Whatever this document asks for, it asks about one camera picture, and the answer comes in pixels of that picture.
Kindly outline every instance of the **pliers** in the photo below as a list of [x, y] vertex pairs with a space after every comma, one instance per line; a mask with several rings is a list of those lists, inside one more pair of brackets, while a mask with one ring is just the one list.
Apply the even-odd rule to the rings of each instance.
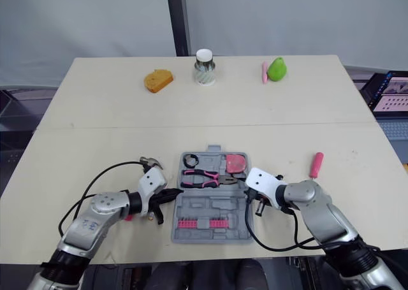
[[192, 182], [181, 182], [180, 186], [183, 188], [217, 188], [220, 185], [231, 185], [238, 182], [238, 179], [235, 177], [228, 177], [226, 175], [220, 175], [215, 171], [205, 171], [201, 169], [194, 170], [183, 170], [183, 175], [202, 175], [203, 177], [209, 177], [211, 180], [204, 183], [194, 184]]

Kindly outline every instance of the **green pear toy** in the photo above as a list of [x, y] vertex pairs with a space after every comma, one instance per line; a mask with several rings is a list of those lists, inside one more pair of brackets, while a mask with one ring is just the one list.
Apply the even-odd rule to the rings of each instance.
[[268, 68], [268, 78], [277, 82], [282, 80], [286, 74], [286, 65], [281, 57], [277, 57]]

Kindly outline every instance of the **laptop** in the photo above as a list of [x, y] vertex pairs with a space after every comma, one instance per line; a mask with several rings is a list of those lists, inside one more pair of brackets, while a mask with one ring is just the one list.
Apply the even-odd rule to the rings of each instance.
[[361, 95], [404, 164], [408, 163], [408, 71], [376, 73]]

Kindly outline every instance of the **screwdriver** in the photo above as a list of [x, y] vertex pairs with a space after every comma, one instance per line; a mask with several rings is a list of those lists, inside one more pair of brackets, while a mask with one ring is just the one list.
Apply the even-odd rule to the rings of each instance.
[[312, 161], [312, 167], [310, 168], [309, 176], [311, 179], [317, 178], [319, 175], [321, 163], [323, 162], [324, 154], [322, 152], [316, 153]]

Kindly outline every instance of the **gray curtain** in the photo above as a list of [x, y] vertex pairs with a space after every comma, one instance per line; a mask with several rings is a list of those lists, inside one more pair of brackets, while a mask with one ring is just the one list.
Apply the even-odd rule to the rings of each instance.
[[186, 0], [191, 51], [337, 54], [343, 64], [408, 68], [408, 0]]
[[55, 87], [75, 57], [111, 56], [175, 56], [167, 0], [0, 0], [0, 87]]

